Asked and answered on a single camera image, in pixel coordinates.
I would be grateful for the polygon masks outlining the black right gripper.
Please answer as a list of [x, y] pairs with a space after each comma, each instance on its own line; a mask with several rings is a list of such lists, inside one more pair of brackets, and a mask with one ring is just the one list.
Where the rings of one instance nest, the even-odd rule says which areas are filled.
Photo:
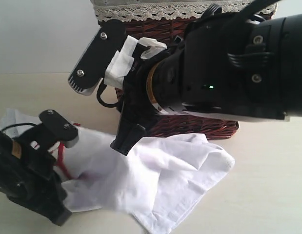
[[124, 79], [121, 118], [111, 148], [127, 155], [162, 115], [151, 100], [170, 115], [184, 109], [184, 48], [171, 47], [148, 60], [135, 62]]

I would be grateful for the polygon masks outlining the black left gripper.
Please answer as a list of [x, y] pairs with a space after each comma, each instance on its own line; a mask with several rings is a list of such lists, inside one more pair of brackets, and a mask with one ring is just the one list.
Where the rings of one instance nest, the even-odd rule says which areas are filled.
[[48, 151], [58, 141], [72, 144], [71, 124], [59, 129], [41, 123], [15, 138], [0, 130], [0, 192], [62, 226], [72, 213], [63, 204], [67, 194]]

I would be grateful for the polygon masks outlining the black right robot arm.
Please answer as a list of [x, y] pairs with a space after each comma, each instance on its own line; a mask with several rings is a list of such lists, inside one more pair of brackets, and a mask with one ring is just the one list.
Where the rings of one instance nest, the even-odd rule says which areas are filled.
[[124, 79], [111, 148], [126, 155], [164, 115], [233, 121], [302, 117], [302, 14], [254, 23], [214, 14]]

